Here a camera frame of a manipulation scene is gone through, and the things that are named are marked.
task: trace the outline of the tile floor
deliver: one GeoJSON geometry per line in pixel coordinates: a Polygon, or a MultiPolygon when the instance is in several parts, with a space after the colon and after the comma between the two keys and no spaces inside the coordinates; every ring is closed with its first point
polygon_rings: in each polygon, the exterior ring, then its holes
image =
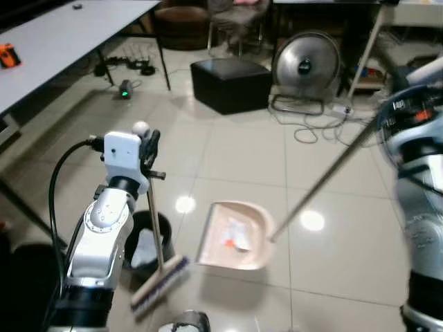
{"type": "MultiPolygon", "coordinates": [[[[155,55],[149,39],[125,43],[150,47],[155,55]]],[[[167,50],[165,56],[171,92],[160,73],[139,77],[117,68],[112,71],[117,82],[129,77],[142,85],[131,100],[115,100],[115,88],[85,75],[23,128],[21,138],[1,155],[0,167],[2,176],[47,220],[48,180],[60,155],[90,133],[129,131],[135,121],[146,120],[162,134],[155,169],[168,173],[166,181],[156,182],[159,211],[172,224],[175,250],[194,259],[212,201],[254,202],[280,221],[344,146],[321,137],[312,145],[297,142],[296,127],[278,124],[267,110],[219,115],[192,96],[189,64],[206,59],[206,51],[167,50]],[[181,196],[193,197],[195,210],[177,212],[181,196]]],[[[63,83],[59,79],[50,89],[63,83]]],[[[355,132],[350,129],[343,137],[350,140],[355,132]]],[[[408,262],[392,174],[378,147],[361,149],[308,207],[324,216],[321,231],[309,231],[295,220],[279,238],[267,268],[256,272],[192,264],[189,274],[140,322],[129,311],[124,274],[109,317],[111,331],[157,331],[186,309],[207,312],[215,332],[283,332],[291,327],[302,332],[404,331],[398,308],[406,296],[408,262]]],[[[90,151],[67,161],[56,191],[64,237],[71,236],[104,178],[99,156],[90,151]]],[[[138,208],[145,206],[142,201],[138,208]]],[[[48,241],[4,199],[0,208],[2,218],[12,222],[16,244],[48,241]]]]}

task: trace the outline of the trash in dustpan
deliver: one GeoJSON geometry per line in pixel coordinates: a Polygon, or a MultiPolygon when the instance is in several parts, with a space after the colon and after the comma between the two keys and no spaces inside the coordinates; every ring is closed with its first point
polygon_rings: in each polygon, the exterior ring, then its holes
{"type": "Polygon", "coordinates": [[[211,205],[197,263],[236,270],[257,270],[272,256],[274,220],[262,207],[239,201],[211,205]]]}

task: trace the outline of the black ottoman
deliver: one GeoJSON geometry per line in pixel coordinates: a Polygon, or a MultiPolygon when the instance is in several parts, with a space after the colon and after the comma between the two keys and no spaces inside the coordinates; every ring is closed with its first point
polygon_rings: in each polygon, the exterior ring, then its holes
{"type": "Polygon", "coordinates": [[[191,64],[194,96],[219,113],[265,109],[271,72],[238,58],[210,59],[191,64]]]}

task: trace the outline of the white table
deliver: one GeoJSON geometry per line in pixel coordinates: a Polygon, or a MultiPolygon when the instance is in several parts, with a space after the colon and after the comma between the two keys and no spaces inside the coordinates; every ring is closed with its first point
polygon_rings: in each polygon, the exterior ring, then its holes
{"type": "MultiPolygon", "coordinates": [[[[0,118],[10,125],[6,135],[10,136],[18,128],[11,117],[5,118],[9,116],[7,113],[12,105],[93,50],[98,51],[103,61],[100,45],[158,3],[160,1],[74,1],[1,34],[0,44],[13,44],[21,60],[20,66],[0,69],[0,118]],[[79,3],[82,8],[74,10],[73,5],[79,3]]],[[[170,89],[163,51],[159,39],[156,40],[170,89]]],[[[108,70],[107,75],[114,84],[108,70]]],[[[50,233],[39,215],[1,179],[0,192],[33,223],[47,234],[50,233]]]]}
{"type": "Polygon", "coordinates": [[[361,72],[368,62],[370,52],[382,26],[443,28],[443,3],[431,0],[401,0],[395,7],[381,6],[368,43],[361,56],[359,67],[347,92],[349,99],[354,95],[361,72]]]}

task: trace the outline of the broom handle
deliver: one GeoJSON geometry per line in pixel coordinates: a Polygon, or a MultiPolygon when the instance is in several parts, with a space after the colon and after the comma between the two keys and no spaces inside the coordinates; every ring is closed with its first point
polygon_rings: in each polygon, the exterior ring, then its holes
{"type": "Polygon", "coordinates": [[[152,232],[154,233],[155,248],[157,251],[157,261],[159,262],[159,270],[162,271],[165,265],[163,260],[163,251],[161,250],[161,233],[159,224],[159,214],[155,207],[154,202],[154,186],[151,178],[148,178],[148,189],[147,189],[147,204],[150,207],[151,212],[151,222],[152,222],[152,232]]]}
{"type": "Polygon", "coordinates": [[[275,242],[278,236],[289,226],[293,218],[308,204],[317,192],[323,188],[326,182],[340,169],[352,154],[362,145],[372,132],[377,128],[377,116],[375,116],[352,141],[350,146],[335,160],[334,164],[323,174],[316,184],[306,193],[302,200],[290,211],[286,219],[280,224],[278,229],[271,235],[270,241],[275,242]]]}

